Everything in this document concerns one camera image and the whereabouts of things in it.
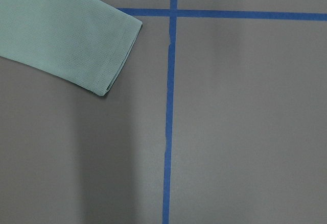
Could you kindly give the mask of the olive green long-sleeve shirt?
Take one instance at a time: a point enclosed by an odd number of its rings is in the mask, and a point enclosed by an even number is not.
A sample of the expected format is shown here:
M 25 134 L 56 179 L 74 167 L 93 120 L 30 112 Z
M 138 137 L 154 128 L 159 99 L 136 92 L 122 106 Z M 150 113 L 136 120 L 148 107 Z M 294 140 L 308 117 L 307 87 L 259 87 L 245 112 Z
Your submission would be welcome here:
M 1 0 L 1 56 L 104 96 L 142 22 L 100 0 Z

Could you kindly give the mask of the blue tape grid lines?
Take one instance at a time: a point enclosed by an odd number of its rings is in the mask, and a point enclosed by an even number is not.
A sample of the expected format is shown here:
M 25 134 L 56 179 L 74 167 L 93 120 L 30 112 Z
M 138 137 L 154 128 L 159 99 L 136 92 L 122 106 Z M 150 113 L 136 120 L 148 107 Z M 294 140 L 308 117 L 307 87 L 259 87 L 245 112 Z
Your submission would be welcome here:
M 163 171 L 162 223 L 170 222 L 171 160 L 173 144 L 174 81 L 176 59 L 177 19 L 179 18 L 225 18 L 292 21 L 326 21 L 326 13 L 276 12 L 276 11 L 236 11 L 236 10 L 195 10 L 179 9 L 178 0 L 170 0 L 168 9 L 120 8 L 133 16 L 169 18 L 169 47 L 166 95 L 165 154 Z

